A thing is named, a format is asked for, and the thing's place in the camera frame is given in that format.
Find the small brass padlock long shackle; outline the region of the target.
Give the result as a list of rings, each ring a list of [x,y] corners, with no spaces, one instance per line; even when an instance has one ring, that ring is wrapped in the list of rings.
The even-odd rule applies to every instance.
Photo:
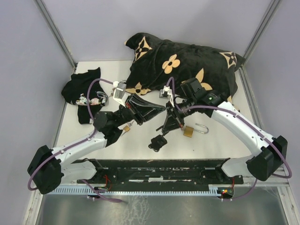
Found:
[[[126,126],[123,128],[122,135],[124,135],[125,133],[127,133],[129,130],[130,130],[130,126],[126,125]]]

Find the black padlock shackle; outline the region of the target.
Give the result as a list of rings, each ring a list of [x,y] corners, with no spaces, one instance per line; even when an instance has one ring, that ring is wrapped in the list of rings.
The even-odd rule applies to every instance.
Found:
[[[148,145],[148,148],[152,149],[155,152],[159,152],[160,149],[167,144],[167,140],[163,135],[158,135],[151,139],[151,143]]]

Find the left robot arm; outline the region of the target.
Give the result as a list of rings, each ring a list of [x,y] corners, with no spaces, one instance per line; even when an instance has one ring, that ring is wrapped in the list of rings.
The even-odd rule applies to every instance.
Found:
[[[137,94],[129,95],[118,110],[99,111],[95,114],[93,131],[85,137],[50,149],[43,145],[36,151],[27,169],[30,179],[28,189],[48,194],[57,188],[67,176],[63,169],[79,158],[106,148],[120,138],[119,126],[135,121],[138,125],[151,120],[165,110],[165,106],[148,102]]]

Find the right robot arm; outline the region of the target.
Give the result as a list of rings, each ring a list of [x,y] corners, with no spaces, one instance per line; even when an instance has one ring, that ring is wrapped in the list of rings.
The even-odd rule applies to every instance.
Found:
[[[251,174],[260,181],[266,181],[281,165],[287,165],[288,142],[283,136],[274,137],[246,119],[216,90],[206,90],[200,82],[191,78],[180,85],[184,92],[183,101],[178,104],[174,94],[174,78],[160,90],[160,97],[167,98],[167,117],[162,133],[183,128],[184,119],[195,112],[204,113],[231,131],[249,149],[250,155],[229,158],[215,171],[220,183],[232,177]]]

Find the silver keys of small padlock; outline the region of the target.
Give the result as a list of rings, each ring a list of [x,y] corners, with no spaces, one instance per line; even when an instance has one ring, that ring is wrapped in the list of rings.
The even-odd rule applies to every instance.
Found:
[[[135,121],[134,121],[134,120],[132,120],[132,121],[130,121],[130,122],[128,122],[128,123],[127,123],[127,126],[129,126],[129,127],[130,127],[130,126],[132,126],[134,123],[135,123]]]

